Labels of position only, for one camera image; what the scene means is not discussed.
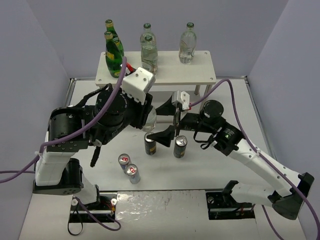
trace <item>clear plastic bottle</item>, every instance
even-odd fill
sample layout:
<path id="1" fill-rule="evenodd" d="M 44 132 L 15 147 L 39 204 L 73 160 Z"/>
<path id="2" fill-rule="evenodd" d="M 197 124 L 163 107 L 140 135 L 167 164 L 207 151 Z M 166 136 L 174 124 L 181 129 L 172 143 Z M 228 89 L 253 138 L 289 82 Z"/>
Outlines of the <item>clear plastic bottle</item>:
<path id="1" fill-rule="evenodd" d="M 141 46 L 141 62 L 142 67 L 154 75 L 158 71 L 158 49 L 153 44 L 153 37 L 147 35 L 144 38 L 145 43 Z"/>
<path id="2" fill-rule="evenodd" d="M 150 111 L 142 130 L 145 132 L 151 132 L 153 129 L 155 129 L 156 123 L 157 123 L 157 111 L 155 107 L 152 106 L 152 110 Z"/>
<path id="3" fill-rule="evenodd" d="M 179 59 L 183 64 L 189 64 L 195 55 L 197 36 L 194 32 L 194 26 L 192 22 L 188 22 L 186 31 L 182 33 L 180 38 Z"/>
<path id="4" fill-rule="evenodd" d="M 146 43 L 145 38 L 146 38 L 147 35 L 151 35 L 152 36 L 152 43 L 154 45 L 157 45 L 156 36 L 151 31 L 151 24 L 150 23 L 145 23 L 143 25 L 143 30 L 144 30 L 144 32 L 140 36 L 140 44 L 141 44 L 141 46 Z"/>

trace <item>bottle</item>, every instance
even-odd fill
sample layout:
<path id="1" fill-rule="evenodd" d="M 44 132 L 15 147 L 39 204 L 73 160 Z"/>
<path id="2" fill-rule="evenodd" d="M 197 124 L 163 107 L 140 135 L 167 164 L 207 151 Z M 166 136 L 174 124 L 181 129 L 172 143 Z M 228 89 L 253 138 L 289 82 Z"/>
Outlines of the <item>bottle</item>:
<path id="1" fill-rule="evenodd" d="M 192 22 L 188 22 L 186 31 L 182 33 L 180 38 L 179 59 L 183 64 L 189 64 L 195 55 L 197 36 L 194 32 L 194 26 Z"/>
<path id="2" fill-rule="evenodd" d="M 152 106 L 151 111 L 146 119 L 145 125 L 142 128 L 144 132 L 151 132 L 155 129 L 157 123 L 157 111 L 154 106 Z"/>
<path id="3" fill-rule="evenodd" d="M 143 25 L 143 30 L 144 30 L 144 32 L 140 36 L 140 44 L 141 44 L 141 46 L 146 43 L 145 37 L 147 35 L 151 35 L 152 36 L 152 43 L 154 45 L 157 45 L 156 36 L 151 31 L 151 24 L 150 23 L 145 23 Z"/>
<path id="4" fill-rule="evenodd" d="M 124 51 L 124 46 L 122 45 L 122 42 L 115 30 L 115 27 L 114 27 L 114 22 L 111 20 L 111 19 L 108 19 L 105 21 L 105 27 L 106 27 L 106 31 L 107 32 L 111 32 L 113 34 L 113 40 L 114 42 L 117 42 L 119 41 L 119 44 L 117 45 L 120 53 L 122 56 L 125 55 L 125 51 Z"/>
<path id="5" fill-rule="evenodd" d="M 117 47 L 119 40 L 114 41 L 114 35 L 110 31 L 104 33 L 105 38 L 105 62 L 112 77 L 118 78 L 121 71 L 122 55 Z"/>
<path id="6" fill-rule="evenodd" d="M 145 44 L 141 46 L 141 62 L 142 67 L 156 75 L 158 71 L 158 50 L 153 44 L 153 37 L 147 35 L 144 38 Z"/>

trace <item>shelf top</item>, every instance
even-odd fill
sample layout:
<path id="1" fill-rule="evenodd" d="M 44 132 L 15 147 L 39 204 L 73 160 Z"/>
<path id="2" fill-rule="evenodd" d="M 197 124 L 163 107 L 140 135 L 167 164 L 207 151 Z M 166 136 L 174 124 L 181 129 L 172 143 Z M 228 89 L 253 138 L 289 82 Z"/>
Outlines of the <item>shelf top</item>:
<path id="1" fill-rule="evenodd" d="M 195 51 L 190 64 L 183 64 L 178 57 L 179 51 L 158 51 L 158 72 L 154 85 L 213 85 L 216 73 L 209 51 Z M 127 62 L 134 68 L 141 66 L 140 51 L 126 51 Z M 110 75 L 106 64 L 105 52 L 100 55 L 95 84 L 103 87 L 116 84 L 117 78 Z"/>

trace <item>white table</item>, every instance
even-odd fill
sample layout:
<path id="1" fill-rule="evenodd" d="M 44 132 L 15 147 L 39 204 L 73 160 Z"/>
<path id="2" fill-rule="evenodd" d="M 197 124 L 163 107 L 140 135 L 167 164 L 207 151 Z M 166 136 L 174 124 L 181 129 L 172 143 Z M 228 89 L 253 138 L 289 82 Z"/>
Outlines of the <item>white table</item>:
<path id="1" fill-rule="evenodd" d="M 267 151 L 245 81 L 231 81 L 244 129 L 255 144 Z M 71 103 L 77 103 L 84 94 L 95 89 L 97 87 L 94 81 L 77 81 Z M 210 98 L 223 104 L 223 116 L 236 126 L 228 85 L 222 84 Z M 90 99 L 88 104 L 95 104 L 95 99 Z M 166 126 L 167 124 L 158 125 L 157 131 Z M 111 232 L 98 224 L 87 223 L 80 236 L 72 237 L 67 232 L 72 197 L 33 194 L 20 240 L 276 240 L 260 206 L 254 210 L 255 219 L 208 219 L 205 189 L 222 189 L 229 180 L 246 184 L 268 184 L 245 166 L 215 149 L 201 150 L 193 142 L 191 133 L 183 133 L 188 137 L 189 143 L 182 159 L 173 157 L 172 148 L 159 144 L 154 156 L 146 155 L 144 133 L 132 127 L 127 127 L 102 147 L 95 168 L 89 166 L 92 148 L 82 150 L 74 156 L 80 160 L 86 177 L 93 184 L 98 184 L 100 190 L 118 191 L 116 218 L 122 223 L 120 231 Z M 130 184 L 121 172 L 117 157 L 122 152 L 128 153 L 133 163 L 137 164 L 141 174 L 140 183 Z M 287 220 L 273 209 L 267 210 L 275 228 L 284 239 L 305 239 L 298 220 Z M 76 232 L 78 226 L 72 225 L 72 228 Z"/>
<path id="2" fill-rule="evenodd" d="M 134 68 L 141 66 L 140 51 L 126 51 L 127 62 Z M 106 64 L 106 53 L 100 54 L 95 84 L 103 87 L 106 84 L 115 85 L 117 78 L 110 75 Z M 200 86 L 206 85 L 207 93 L 217 82 L 214 65 L 209 51 L 195 51 L 190 64 L 183 64 L 179 60 L 179 51 L 158 51 L 158 71 L 155 76 L 155 86 L 162 85 L 196 85 L 194 93 L 199 94 Z"/>

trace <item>black can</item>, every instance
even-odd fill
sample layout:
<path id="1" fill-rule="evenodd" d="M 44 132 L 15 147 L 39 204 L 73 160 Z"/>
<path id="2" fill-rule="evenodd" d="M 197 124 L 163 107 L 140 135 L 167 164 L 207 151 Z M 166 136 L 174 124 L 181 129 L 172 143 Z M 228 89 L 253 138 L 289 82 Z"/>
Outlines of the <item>black can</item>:
<path id="1" fill-rule="evenodd" d="M 157 143 L 154 140 L 148 138 L 149 135 L 154 134 L 153 132 L 147 132 L 144 135 L 144 148 L 145 153 L 148 155 L 153 155 L 157 151 Z"/>
<path id="2" fill-rule="evenodd" d="M 187 144 L 186 136 L 177 136 L 174 141 L 173 155 L 178 159 L 182 158 L 185 155 Z"/>

